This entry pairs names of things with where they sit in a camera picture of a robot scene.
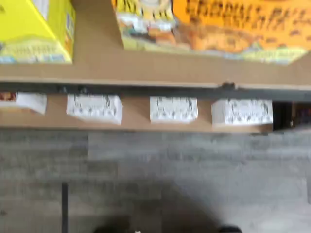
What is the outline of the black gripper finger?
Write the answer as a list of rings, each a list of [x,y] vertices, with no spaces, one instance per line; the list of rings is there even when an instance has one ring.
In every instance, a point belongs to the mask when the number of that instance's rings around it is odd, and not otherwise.
[[[241,229],[236,225],[223,225],[218,228],[218,233],[241,233]]]
[[[115,217],[96,227],[93,233],[132,233],[130,221],[126,217]]]

